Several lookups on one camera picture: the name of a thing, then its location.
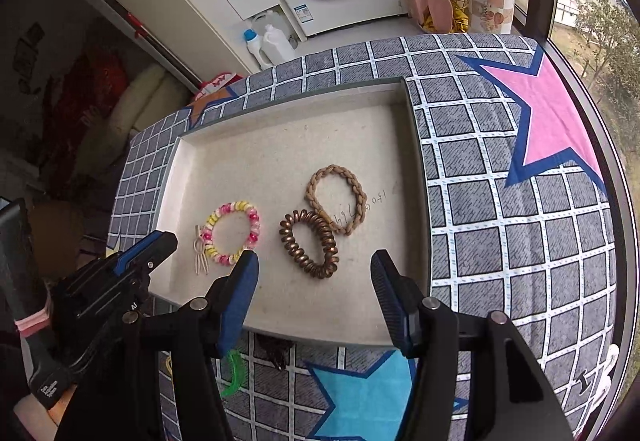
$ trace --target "white tray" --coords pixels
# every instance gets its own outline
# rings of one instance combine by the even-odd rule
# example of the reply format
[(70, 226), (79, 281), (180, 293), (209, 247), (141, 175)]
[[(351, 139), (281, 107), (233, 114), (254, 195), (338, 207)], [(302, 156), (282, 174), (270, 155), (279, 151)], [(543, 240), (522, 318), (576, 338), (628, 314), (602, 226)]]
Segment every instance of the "white tray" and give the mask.
[[(151, 276), (150, 290), (177, 304), (204, 295), (228, 268), (209, 262), (194, 272), (194, 227), (221, 204), (247, 200), (262, 226), (255, 249), (260, 277), (244, 325), (255, 331), (346, 344), (390, 345), (369, 271), (387, 249), (401, 273), (430, 289), (430, 244), (424, 166), (410, 98), (397, 82), (340, 89), (286, 101), (198, 128), (174, 148), (156, 214), (156, 229), (178, 237), (177, 251)], [(364, 222), (336, 236), (340, 262), (329, 279), (305, 274), (286, 253), (284, 215), (309, 208), (306, 184), (330, 164), (354, 172), (367, 193)], [(330, 215), (350, 217), (344, 179), (321, 180), (316, 194)], [(242, 214), (216, 225), (216, 243), (235, 251), (248, 233)], [(318, 241), (305, 225), (294, 234), (313, 258)]]

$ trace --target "blue bottle cap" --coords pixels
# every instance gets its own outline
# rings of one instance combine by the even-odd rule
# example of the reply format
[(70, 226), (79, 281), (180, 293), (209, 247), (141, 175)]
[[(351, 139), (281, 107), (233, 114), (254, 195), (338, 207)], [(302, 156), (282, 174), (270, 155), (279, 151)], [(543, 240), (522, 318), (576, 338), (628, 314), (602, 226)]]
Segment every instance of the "blue bottle cap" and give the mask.
[(257, 34), (255, 33), (255, 31), (253, 29), (247, 29), (244, 32), (244, 40), (246, 42), (248, 42), (249, 40), (253, 40), (255, 37), (257, 37)]

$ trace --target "light blue star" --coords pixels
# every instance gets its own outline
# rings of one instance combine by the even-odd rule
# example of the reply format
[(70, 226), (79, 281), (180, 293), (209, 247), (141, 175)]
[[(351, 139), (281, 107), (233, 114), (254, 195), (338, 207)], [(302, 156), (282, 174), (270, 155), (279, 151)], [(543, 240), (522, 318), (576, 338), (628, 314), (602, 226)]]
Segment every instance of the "light blue star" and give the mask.
[(414, 362), (400, 351), (385, 353), (366, 373), (307, 364), (329, 403), (309, 437), (323, 440), (392, 441), (412, 386)]

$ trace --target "floor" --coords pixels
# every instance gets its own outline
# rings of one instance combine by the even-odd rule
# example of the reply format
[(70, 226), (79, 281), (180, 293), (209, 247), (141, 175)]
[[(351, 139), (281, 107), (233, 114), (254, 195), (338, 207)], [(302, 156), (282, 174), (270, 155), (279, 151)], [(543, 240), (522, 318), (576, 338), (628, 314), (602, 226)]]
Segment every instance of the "floor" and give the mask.
[(310, 55), (334, 47), (367, 42), (369, 40), (421, 34), (423, 34), (423, 31), (411, 18), (395, 16), (312, 36), (306, 42), (299, 43), (296, 53), (298, 56)]

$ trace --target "orange star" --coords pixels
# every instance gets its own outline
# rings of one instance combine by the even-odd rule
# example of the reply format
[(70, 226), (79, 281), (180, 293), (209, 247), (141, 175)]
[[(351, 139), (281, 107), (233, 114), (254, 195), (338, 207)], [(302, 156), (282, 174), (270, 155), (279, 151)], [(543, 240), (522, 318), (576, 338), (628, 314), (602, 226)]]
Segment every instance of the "orange star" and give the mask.
[(193, 128), (196, 125), (196, 123), (200, 119), (200, 116), (208, 106), (214, 104), (214, 102), (216, 101), (235, 97), (236, 96), (231, 90), (224, 87), (220, 90), (217, 90), (216, 92), (212, 92), (211, 94), (207, 94), (206, 96), (198, 98), (196, 101), (193, 101), (193, 103), (188, 104), (187, 106), (191, 107), (191, 114), (189, 115), (189, 128)]

